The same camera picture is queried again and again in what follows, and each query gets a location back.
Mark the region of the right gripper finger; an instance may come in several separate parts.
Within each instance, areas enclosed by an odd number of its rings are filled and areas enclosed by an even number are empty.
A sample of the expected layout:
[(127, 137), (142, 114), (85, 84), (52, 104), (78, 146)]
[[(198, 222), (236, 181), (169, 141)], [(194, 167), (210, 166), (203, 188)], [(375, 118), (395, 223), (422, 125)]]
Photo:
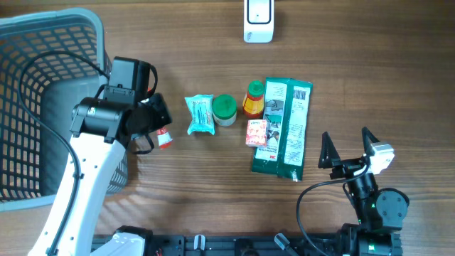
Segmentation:
[(331, 169), (341, 160), (328, 132), (322, 134), (321, 153), (318, 161), (320, 169)]
[(373, 133), (367, 127), (362, 128), (362, 138), (365, 154), (367, 156), (370, 156), (372, 154), (370, 147), (374, 143), (378, 143), (380, 140), (376, 136), (374, 136)]

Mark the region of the long red snack stick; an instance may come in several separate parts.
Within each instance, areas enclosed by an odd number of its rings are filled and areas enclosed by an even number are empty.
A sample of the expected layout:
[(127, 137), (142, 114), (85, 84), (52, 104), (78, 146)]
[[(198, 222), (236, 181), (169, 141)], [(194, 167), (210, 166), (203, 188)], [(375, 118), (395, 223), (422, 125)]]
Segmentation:
[(165, 149), (169, 147), (172, 144), (172, 137), (169, 134), (167, 128), (162, 127), (156, 131), (158, 143), (159, 143), (159, 148), (160, 149)]

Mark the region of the green 3M gloves package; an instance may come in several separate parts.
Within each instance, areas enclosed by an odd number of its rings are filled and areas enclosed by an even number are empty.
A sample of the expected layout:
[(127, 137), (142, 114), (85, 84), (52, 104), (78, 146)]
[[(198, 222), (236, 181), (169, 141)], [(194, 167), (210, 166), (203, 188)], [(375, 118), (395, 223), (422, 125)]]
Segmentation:
[(267, 145), (255, 150), (252, 172), (302, 180), (312, 89), (307, 81), (266, 78), (263, 120), (267, 121)]

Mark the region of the teal white tissue packet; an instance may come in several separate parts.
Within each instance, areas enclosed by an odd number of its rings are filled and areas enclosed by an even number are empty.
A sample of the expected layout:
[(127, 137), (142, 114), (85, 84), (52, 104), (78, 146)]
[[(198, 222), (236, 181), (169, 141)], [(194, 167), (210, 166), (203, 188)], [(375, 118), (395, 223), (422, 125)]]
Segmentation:
[(185, 101), (192, 118), (187, 133), (208, 132), (214, 135), (213, 95), (195, 95), (186, 97)]

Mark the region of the green lid white jar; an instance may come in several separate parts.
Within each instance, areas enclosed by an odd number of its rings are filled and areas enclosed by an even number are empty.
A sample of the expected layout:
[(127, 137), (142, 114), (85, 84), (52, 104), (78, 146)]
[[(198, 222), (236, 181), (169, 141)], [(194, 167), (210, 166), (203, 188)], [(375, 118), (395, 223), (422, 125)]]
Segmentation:
[(213, 116), (215, 122), (222, 126), (232, 125), (237, 117), (237, 103), (231, 95), (219, 95), (213, 100)]

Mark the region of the small red candy box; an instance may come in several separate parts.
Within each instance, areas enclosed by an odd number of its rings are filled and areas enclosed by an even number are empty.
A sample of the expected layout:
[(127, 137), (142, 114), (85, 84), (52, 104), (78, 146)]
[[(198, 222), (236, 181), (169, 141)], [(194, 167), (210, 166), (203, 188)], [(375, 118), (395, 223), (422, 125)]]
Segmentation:
[(267, 145), (267, 121), (265, 119), (250, 119), (247, 123), (245, 144), (252, 147)]

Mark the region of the red sriracha bottle green cap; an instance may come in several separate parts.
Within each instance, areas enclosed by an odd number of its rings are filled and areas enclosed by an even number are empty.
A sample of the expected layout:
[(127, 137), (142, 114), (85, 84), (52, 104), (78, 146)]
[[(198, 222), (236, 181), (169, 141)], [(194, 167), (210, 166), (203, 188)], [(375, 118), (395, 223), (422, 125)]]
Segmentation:
[(262, 118), (264, 112), (264, 84), (259, 80), (252, 81), (242, 103), (243, 113), (250, 119)]

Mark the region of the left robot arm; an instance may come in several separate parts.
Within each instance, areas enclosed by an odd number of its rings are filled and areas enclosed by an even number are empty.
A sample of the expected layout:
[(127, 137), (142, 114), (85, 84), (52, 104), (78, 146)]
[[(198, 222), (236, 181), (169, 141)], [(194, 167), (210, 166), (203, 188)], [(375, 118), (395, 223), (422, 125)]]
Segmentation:
[(107, 83), (72, 112), (71, 138), (51, 131), (69, 151), (62, 181), (30, 255), (89, 255), (108, 186), (131, 140), (171, 123), (147, 62), (116, 57)]

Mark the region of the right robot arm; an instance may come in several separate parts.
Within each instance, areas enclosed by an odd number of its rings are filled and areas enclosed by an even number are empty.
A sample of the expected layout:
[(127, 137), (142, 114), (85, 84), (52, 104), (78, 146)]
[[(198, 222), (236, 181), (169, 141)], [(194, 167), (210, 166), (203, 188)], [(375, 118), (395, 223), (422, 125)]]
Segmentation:
[(395, 157), (394, 149), (381, 142), (371, 131), (362, 128), (364, 154), (358, 158), (339, 156), (328, 132), (322, 134), (320, 169), (331, 169), (332, 180), (340, 179), (343, 190), (355, 210), (358, 222), (345, 224), (336, 233), (335, 255), (403, 254), (399, 232), (410, 199), (395, 188), (379, 188), (375, 177)]

